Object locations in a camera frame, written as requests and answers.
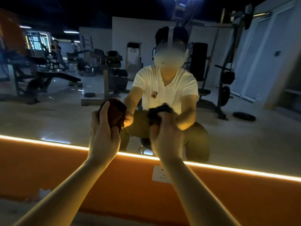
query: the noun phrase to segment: black hair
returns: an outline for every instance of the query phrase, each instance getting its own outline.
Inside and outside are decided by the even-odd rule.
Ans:
[[[159,43],[166,43],[168,41],[168,31],[169,27],[165,26],[160,28],[156,33],[156,45]],[[187,46],[189,40],[189,35],[187,30],[184,27],[176,26],[173,30],[173,39],[172,41],[182,41]]]

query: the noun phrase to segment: white polo shirt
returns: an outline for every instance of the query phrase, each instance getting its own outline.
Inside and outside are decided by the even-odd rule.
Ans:
[[[196,79],[183,68],[179,68],[172,82],[164,86],[158,67],[144,67],[136,74],[133,86],[144,90],[142,96],[144,110],[167,103],[177,114],[181,114],[181,97],[199,95]]]

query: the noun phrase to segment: white headset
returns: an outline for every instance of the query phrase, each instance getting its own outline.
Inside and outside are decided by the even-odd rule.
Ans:
[[[188,56],[188,49],[186,48],[185,52],[178,51],[176,52],[173,49],[173,31],[174,28],[169,28],[168,30],[168,41],[167,48],[160,49],[157,51],[157,47],[153,49],[153,60],[157,67],[182,67]]]

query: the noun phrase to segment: hand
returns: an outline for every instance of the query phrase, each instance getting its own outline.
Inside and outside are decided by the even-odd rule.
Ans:
[[[154,124],[150,127],[151,148],[161,161],[173,161],[183,158],[184,134],[176,126],[175,115],[160,112],[162,118],[160,126]]]
[[[108,122],[108,108],[106,102],[97,117],[97,111],[92,112],[92,129],[89,144],[88,161],[100,164],[109,164],[117,155],[120,147],[120,136],[117,127],[110,129]]]
[[[126,111],[125,117],[126,117],[126,120],[124,121],[124,128],[127,126],[130,126],[134,121],[134,115],[131,114],[129,111]]]

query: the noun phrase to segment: door frame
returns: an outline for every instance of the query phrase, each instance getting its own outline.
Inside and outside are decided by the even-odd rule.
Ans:
[[[271,31],[271,29],[273,27],[273,24],[275,22],[275,19],[276,19],[277,15],[280,14],[280,13],[283,13],[285,11],[288,11],[288,10],[292,9],[294,7],[295,1],[296,0],[292,0],[292,1],[286,3],[286,4],[282,5],[282,6],[274,9],[272,11],[272,16],[270,16],[270,17],[259,17],[259,18],[256,18],[256,19],[254,19],[252,21],[252,25],[249,28],[249,32],[248,32],[248,34],[246,36],[245,43],[243,44],[243,52],[239,55],[239,58],[238,58],[238,65],[237,65],[237,69],[235,70],[237,73],[239,73],[239,71],[241,69],[241,65],[243,63],[243,60],[245,59],[246,52],[247,52],[247,50],[249,48],[250,42],[252,40],[252,37],[254,35],[255,29],[256,29],[258,23],[262,22],[262,21],[265,21],[265,20],[268,20],[268,19],[271,19],[270,22],[269,22],[269,25],[268,25],[268,27],[267,27],[267,29],[265,31],[265,34],[264,34],[264,36],[262,38],[261,44],[260,44],[260,46],[258,48],[258,51],[257,51],[257,53],[255,55],[254,61],[253,61],[252,65],[251,65],[251,67],[250,67],[250,70],[249,70],[248,74],[247,74],[247,78],[246,78],[246,81],[245,81],[245,83],[243,85],[241,93],[238,93],[238,92],[235,92],[235,91],[232,91],[232,90],[231,90],[231,93],[233,93],[233,94],[235,94],[235,95],[237,95],[237,96],[239,96],[241,98],[247,99],[247,100],[249,100],[251,102],[254,102],[256,100],[254,98],[250,98],[250,97],[246,96],[245,95],[246,91],[247,91],[247,89],[249,87],[249,84],[250,84],[251,79],[253,77],[254,71],[255,71],[255,69],[257,67],[257,64],[258,64],[259,59],[261,57],[261,54],[262,54],[262,51],[264,49],[265,43],[266,43],[266,41],[267,41],[267,39],[269,37],[270,31]]]

